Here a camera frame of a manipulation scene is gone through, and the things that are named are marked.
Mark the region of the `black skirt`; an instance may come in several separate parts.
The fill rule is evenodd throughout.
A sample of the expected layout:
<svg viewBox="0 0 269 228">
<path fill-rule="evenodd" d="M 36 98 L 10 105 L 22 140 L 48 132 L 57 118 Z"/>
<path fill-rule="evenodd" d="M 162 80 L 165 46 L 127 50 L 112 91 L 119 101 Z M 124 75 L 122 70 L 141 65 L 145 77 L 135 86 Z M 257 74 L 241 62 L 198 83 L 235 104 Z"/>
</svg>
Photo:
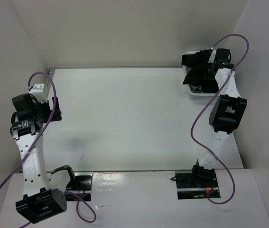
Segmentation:
<svg viewBox="0 0 269 228">
<path fill-rule="evenodd" d="M 194 90 L 198 89 L 201 93 L 217 93 L 218 83 L 206 82 L 203 80 L 205 63 L 211 54 L 210 49 L 201 50 L 193 55 L 182 55 L 181 64 L 189 68 L 183 81 L 184 85 L 191 85 Z"/>
</svg>

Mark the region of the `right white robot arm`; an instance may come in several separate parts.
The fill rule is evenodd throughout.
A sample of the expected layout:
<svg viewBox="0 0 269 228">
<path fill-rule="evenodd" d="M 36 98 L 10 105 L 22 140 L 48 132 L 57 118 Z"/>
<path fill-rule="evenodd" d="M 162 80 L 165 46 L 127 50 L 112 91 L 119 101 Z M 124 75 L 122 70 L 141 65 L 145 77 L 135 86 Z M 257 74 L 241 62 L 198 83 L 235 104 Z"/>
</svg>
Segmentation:
<svg viewBox="0 0 269 228">
<path fill-rule="evenodd" d="M 188 179 L 191 185 L 205 187 L 207 192 L 214 188 L 214 167 L 222 163 L 223 143 L 239 127 L 247 106 L 247 100 L 237 90 L 231 58 L 230 50 L 225 48 L 193 51 L 182 56 L 187 72 L 184 84 L 192 94 L 209 97 L 214 104 L 209 115 L 213 140 L 204 147 L 208 154 L 197 160 Z"/>
</svg>

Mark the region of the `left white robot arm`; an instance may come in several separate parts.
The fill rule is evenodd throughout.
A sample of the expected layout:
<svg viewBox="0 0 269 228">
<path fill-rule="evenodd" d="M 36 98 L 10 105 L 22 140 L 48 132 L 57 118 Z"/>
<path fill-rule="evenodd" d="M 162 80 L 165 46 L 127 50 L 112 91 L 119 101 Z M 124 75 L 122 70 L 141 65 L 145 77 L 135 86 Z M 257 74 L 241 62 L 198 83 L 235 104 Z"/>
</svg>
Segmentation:
<svg viewBox="0 0 269 228">
<path fill-rule="evenodd" d="M 67 210 L 65 191 L 73 189 L 77 178 L 69 165 L 47 174 L 43 153 L 43 132 L 48 122 L 61 121 L 58 100 L 54 109 L 30 93 L 12 98 L 16 109 L 10 133 L 19 151 L 24 175 L 23 199 L 16 202 L 17 212 L 36 224 Z"/>
</svg>

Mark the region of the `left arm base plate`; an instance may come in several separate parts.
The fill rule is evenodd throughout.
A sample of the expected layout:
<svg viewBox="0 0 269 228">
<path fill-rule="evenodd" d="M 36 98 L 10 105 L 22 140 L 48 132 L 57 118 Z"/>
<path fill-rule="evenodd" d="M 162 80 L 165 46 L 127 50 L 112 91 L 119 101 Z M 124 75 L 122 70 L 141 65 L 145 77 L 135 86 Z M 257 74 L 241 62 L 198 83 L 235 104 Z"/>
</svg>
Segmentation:
<svg viewBox="0 0 269 228">
<path fill-rule="evenodd" d="M 75 180 L 69 183 L 66 191 L 70 191 L 85 201 L 91 201 L 93 174 L 91 172 L 76 172 Z"/>
</svg>

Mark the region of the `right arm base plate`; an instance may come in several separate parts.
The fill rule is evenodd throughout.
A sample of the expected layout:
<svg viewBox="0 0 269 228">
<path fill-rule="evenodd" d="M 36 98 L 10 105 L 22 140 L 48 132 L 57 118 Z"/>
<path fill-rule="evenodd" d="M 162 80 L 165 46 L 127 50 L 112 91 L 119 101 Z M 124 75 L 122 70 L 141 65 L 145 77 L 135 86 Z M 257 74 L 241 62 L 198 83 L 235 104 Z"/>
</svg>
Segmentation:
<svg viewBox="0 0 269 228">
<path fill-rule="evenodd" d="M 220 198 L 220 190 L 216 173 L 208 179 L 194 177 L 191 171 L 178 171 L 170 178 L 176 183 L 178 200 L 206 199 L 210 193 L 210 198 Z"/>
</svg>

